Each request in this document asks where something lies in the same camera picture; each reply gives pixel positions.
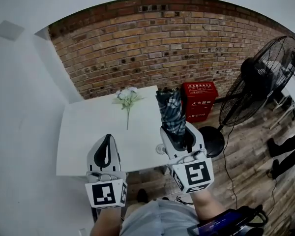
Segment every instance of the wooden floor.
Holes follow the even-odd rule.
[[[234,127],[230,135],[229,144],[225,150],[227,169],[235,183],[235,193],[238,197],[238,207],[264,206],[268,214],[273,208],[272,190],[275,181],[266,176],[271,168],[273,159],[269,156],[266,141],[273,137],[276,143],[281,144],[288,137],[295,134],[295,121],[291,117],[277,125],[272,130],[269,127],[282,114],[282,110],[273,112],[271,104],[259,110],[252,118]],[[218,127],[220,104],[213,107],[208,120],[194,123],[201,126]],[[224,127],[222,133],[225,137],[231,127]],[[288,154],[281,155],[281,161]],[[225,172],[223,154],[213,159],[215,181],[210,190],[226,208],[235,208],[235,196],[232,192],[232,182]],[[266,225],[266,235],[288,235],[290,224],[295,221],[295,166],[281,175],[274,190],[275,207],[269,215]],[[183,195],[170,175],[164,176],[160,169],[144,172],[130,173],[127,178],[128,193],[127,204],[133,204],[140,188],[147,191],[150,199],[168,197],[175,200],[176,196],[190,202],[190,195]]]

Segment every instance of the umbrella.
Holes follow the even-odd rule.
[[[184,147],[186,116],[181,107],[181,96],[178,89],[159,90],[156,99],[162,117],[162,127],[179,147]]]

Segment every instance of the person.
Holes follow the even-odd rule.
[[[279,175],[283,174],[285,171],[287,171],[295,165],[295,135],[291,138],[288,138],[280,146],[274,142],[273,138],[271,138],[267,141],[267,146],[271,157],[276,157],[278,155],[282,155],[286,152],[294,150],[281,163],[279,163],[279,160],[277,159],[273,161],[272,169],[269,172],[269,176],[273,179],[276,179]]]
[[[206,189],[190,195],[195,209],[164,199],[147,203],[146,192],[141,189],[138,204],[129,206],[122,225],[121,208],[103,209],[90,236],[183,236],[188,235],[188,227],[225,211]]]

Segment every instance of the black pants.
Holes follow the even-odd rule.
[[[274,156],[278,156],[281,154],[284,154],[286,152],[290,152],[295,149],[295,135],[291,138],[288,138],[284,144],[278,146],[278,149],[274,152]],[[278,177],[291,167],[295,165],[295,150],[287,157],[285,158],[277,167],[278,170],[274,172],[274,176]]]

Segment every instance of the person's foot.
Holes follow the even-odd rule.
[[[269,153],[271,157],[275,157],[277,150],[279,149],[279,145],[275,144],[274,139],[270,138],[267,142],[267,147],[269,148]]]
[[[148,203],[148,194],[144,189],[140,189],[137,194],[138,203]]]
[[[278,172],[279,165],[280,165],[279,160],[275,159],[272,164],[272,169],[267,172],[267,176],[269,178],[276,179],[278,177],[277,172]]]

